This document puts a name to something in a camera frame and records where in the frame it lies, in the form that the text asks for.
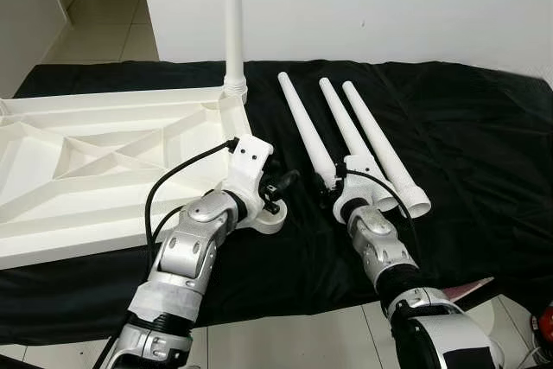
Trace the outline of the black table cloth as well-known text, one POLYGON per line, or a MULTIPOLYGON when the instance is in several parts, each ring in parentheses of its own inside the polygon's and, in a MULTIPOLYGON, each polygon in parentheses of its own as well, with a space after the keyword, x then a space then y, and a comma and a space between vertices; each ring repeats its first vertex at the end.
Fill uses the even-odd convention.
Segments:
MULTIPOLYGON (((281 170, 301 178, 279 233, 236 231, 217 256, 198 327, 315 315, 377 301, 343 226, 321 205, 324 188, 277 84, 293 80, 333 158, 343 148, 319 79, 352 81, 432 203, 415 219, 419 266, 440 286, 493 277, 550 279, 552 89, 548 81, 454 62, 250 61, 246 116, 274 145, 281 170)), ((17 98, 111 90, 208 87, 221 61, 39 65, 17 98)), ((0 345, 104 339, 142 282, 145 247, 0 270, 0 345)))

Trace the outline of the red black round device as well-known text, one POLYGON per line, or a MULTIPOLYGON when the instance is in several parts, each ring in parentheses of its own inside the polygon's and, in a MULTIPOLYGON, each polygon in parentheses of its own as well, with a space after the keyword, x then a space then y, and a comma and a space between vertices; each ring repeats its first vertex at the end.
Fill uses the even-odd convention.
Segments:
POLYGON ((545 307, 540 314, 533 316, 531 321, 536 337, 543 344, 552 344, 553 342, 552 313, 552 306, 545 307))

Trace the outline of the white plastic table top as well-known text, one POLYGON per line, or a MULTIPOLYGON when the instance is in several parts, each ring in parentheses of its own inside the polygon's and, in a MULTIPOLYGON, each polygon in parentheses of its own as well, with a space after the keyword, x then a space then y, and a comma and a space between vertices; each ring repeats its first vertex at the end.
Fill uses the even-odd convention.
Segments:
MULTIPOLYGON (((143 245, 146 220, 218 190, 246 135, 221 87, 0 99, 0 270, 143 245)), ((287 218, 244 203, 261 233, 287 218)))

